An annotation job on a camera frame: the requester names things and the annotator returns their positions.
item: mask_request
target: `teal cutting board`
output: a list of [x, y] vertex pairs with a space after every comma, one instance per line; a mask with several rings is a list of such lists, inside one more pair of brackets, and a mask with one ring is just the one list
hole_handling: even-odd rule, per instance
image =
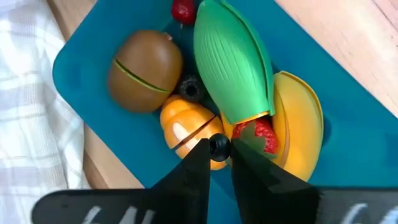
[[[305, 80], [324, 111], [325, 140], [310, 183], [398, 187], [398, 120], [359, 85], [273, 0], [229, 0], [255, 28], [275, 71]], [[118, 47], [139, 29], [178, 36], [171, 0], [98, 0], [59, 53], [57, 90], [146, 187], [179, 158], [165, 144], [159, 114], [131, 114], [109, 96], [106, 77]], [[192, 28], [177, 42], [188, 70], [195, 69]], [[240, 223], [230, 170], [211, 174], [209, 223]]]

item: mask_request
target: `toy fruit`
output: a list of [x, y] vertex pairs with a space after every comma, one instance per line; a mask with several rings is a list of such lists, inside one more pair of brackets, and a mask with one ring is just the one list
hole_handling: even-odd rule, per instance
[[241, 133], [247, 128], [252, 128], [253, 132], [249, 133], [251, 136], [245, 136], [246, 138], [257, 141], [262, 141], [260, 145], [260, 151], [264, 151], [269, 154], [275, 154], [278, 148], [278, 139], [272, 130], [271, 124], [266, 118], [258, 118], [254, 121], [237, 124], [233, 130], [232, 138], [241, 138]]
[[182, 71], [182, 54], [168, 34], [136, 32], [121, 47], [108, 78], [109, 92], [123, 108], [151, 112], [169, 97]]
[[196, 17], [194, 0], [173, 0], [172, 16], [181, 24], [194, 24]]
[[223, 112], [220, 112], [220, 117], [221, 117], [221, 122], [223, 122], [223, 128], [224, 128], [225, 135], [228, 137], [229, 140], [231, 140], [231, 138], [232, 138], [232, 133], [233, 133], [233, 131], [234, 131], [235, 125], [230, 124], [230, 123], [226, 120], [226, 118], [225, 118]]
[[[176, 149], [184, 158], [202, 138], [223, 134], [221, 120], [211, 111], [196, 103], [190, 103], [179, 96], [171, 96], [160, 113], [160, 125], [169, 148]], [[212, 170], [222, 169], [225, 162], [210, 161]]]
[[201, 79], [229, 123], [275, 113], [271, 61], [255, 30], [228, 3], [200, 4], [193, 49]]
[[196, 75], [187, 75], [180, 82], [178, 92], [183, 99], [197, 103], [205, 96], [206, 88]]
[[323, 139], [323, 114], [318, 97], [303, 80], [275, 74], [272, 124], [279, 140], [276, 164], [307, 181], [318, 162]]

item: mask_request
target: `toy cherry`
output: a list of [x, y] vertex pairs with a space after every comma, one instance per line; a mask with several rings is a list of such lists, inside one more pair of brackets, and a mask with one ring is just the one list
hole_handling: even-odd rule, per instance
[[195, 23], [196, 11], [194, 0], [174, 0], [172, 5], [172, 16], [181, 24], [180, 37], [184, 25]]

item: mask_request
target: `toy strawberry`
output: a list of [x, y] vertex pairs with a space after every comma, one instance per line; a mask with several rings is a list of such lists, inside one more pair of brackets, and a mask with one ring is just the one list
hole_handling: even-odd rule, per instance
[[271, 124], [265, 118], [237, 124], [233, 130], [232, 139], [239, 138], [251, 149], [257, 151], [268, 159], [276, 158], [278, 140]]

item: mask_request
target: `green corn husk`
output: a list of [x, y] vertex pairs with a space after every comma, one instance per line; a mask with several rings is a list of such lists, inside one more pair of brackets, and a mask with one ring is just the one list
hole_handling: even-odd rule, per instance
[[193, 49], [209, 94], [231, 124], [275, 113], [269, 56], [254, 29], [228, 3], [200, 4]]

